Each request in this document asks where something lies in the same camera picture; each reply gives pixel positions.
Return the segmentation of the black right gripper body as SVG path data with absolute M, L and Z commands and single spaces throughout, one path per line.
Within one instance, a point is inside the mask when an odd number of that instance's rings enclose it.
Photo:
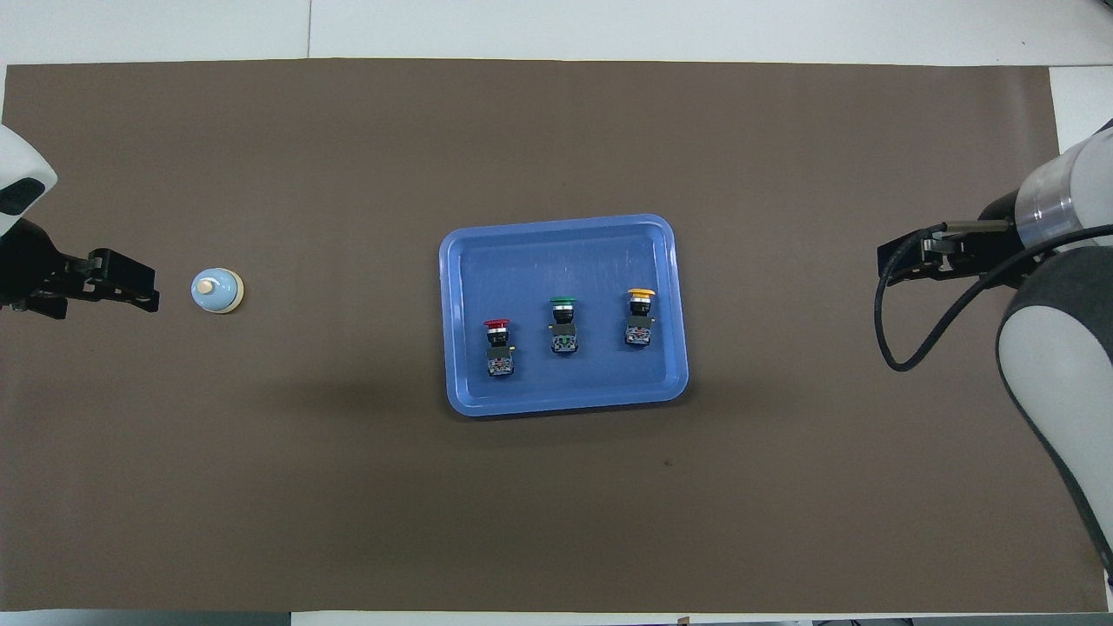
M 923 260 L 930 280 L 983 276 L 1025 250 L 1016 226 L 1018 194 L 993 200 L 977 219 L 947 219 L 935 234 Z

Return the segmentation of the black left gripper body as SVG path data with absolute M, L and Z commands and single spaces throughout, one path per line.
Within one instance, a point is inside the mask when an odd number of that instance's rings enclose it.
M 43 292 L 45 297 L 83 295 L 83 260 L 59 252 L 45 229 L 17 219 L 1 241 L 1 305 L 14 305 Z

